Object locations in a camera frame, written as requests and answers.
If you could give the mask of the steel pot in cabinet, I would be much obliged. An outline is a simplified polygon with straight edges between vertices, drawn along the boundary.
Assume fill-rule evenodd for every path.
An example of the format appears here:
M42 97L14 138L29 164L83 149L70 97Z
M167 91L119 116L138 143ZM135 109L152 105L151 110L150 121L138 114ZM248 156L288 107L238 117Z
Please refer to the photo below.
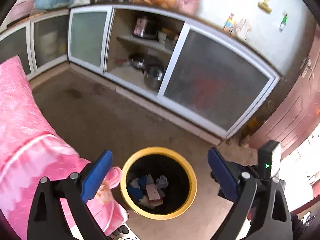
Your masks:
M146 85L150 90L158 91L160 89L164 73L164 69L160 66L149 67L144 75L144 85Z

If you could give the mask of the blue glove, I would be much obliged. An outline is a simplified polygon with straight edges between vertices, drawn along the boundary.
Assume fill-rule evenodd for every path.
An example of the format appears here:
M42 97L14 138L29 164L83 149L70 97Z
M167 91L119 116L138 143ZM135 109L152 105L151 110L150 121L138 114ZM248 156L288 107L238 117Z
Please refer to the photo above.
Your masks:
M127 186L127 191L132 199L140 201L146 194L145 186L147 176L133 179Z

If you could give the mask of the red wooden door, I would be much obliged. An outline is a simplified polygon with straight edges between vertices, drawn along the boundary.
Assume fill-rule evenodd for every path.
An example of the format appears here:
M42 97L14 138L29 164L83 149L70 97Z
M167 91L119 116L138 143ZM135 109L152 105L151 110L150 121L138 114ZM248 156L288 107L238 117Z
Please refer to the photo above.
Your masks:
M258 149L269 140L281 144L281 157L289 156L319 124L319 25L300 76L271 117L247 140Z

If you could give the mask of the yellow wall brush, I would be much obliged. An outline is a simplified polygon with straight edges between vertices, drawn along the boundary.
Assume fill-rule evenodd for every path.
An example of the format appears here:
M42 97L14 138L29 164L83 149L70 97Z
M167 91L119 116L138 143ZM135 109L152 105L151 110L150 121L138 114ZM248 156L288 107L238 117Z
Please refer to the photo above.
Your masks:
M266 12L267 14L270 14L272 12L272 9L268 6L269 0L264 0L263 2L258 2L258 7Z

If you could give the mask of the pink floral tablecloth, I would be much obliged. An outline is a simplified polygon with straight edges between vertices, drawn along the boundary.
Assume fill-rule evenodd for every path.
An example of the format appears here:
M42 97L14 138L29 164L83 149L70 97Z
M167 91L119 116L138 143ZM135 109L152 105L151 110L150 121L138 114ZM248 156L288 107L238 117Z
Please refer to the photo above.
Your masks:
M19 57L1 64L1 211L21 239L27 238L28 219L36 188L43 177L68 178L89 165L80 184L80 198L97 224L110 235L128 219L112 189L122 171L112 166L111 152L90 164L61 139L42 115Z

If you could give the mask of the yellow trash bin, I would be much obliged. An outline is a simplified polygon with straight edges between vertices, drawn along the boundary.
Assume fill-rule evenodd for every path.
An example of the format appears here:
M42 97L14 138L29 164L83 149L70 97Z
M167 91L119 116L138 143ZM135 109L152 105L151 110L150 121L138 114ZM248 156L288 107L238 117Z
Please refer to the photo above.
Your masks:
M140 201L131 198L129 183L147 176L146 194ZM120 191L128 207L153 220L170 220L184 214L197 193L196 174L189 162L177 152L164 147L137 151L123 166Z

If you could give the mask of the pink rice cooker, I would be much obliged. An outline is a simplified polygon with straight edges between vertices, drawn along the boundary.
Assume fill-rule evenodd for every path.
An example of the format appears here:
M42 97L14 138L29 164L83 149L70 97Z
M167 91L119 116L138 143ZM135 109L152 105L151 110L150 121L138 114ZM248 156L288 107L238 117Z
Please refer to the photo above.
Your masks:
M9 23L24 16L30 15L34 7L34 3L35 0L22 0L17 2L8 13Z

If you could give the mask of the white kitchen cabinet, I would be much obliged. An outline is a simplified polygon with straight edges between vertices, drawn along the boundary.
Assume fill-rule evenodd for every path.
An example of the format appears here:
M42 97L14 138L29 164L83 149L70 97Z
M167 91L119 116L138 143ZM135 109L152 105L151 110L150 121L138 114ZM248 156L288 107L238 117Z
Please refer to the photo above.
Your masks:
M29 79L69 61L223 139L252 117L280 79L223 31L144 5L87 5L26 18L1 33L1 60L14 55ZM151 66L165 71L158 91L144 85Z

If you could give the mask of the blue plastic basin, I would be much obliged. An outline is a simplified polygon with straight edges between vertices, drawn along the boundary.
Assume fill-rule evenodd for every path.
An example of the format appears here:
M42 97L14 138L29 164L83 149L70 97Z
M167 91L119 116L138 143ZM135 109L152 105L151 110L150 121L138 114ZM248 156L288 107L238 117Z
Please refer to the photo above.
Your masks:
M74 1L75 0L35 0L34 8L37 10L55 10L69 7Z

